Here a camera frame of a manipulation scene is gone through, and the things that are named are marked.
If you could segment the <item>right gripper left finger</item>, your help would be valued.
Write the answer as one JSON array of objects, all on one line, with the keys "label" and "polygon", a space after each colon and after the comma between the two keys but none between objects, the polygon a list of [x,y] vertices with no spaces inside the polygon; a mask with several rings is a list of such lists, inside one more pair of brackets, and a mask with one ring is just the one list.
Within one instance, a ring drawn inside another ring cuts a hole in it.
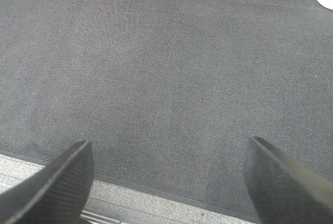
[{"label": "right gripper left finger", "polygon": [[92,144],[79,141],[1,194],[1,223],[86,223],[81,213],[93,179]]}]

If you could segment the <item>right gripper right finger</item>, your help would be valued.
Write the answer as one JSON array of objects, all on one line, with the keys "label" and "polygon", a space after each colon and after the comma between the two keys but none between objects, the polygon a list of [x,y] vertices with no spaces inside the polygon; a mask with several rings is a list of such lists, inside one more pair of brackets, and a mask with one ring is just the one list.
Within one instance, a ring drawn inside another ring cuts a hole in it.
[{"label": "right gripper right finger", "polygon": [[332,223],[332,181],[263,138],[249,138],[244,182],[261,223]]}]

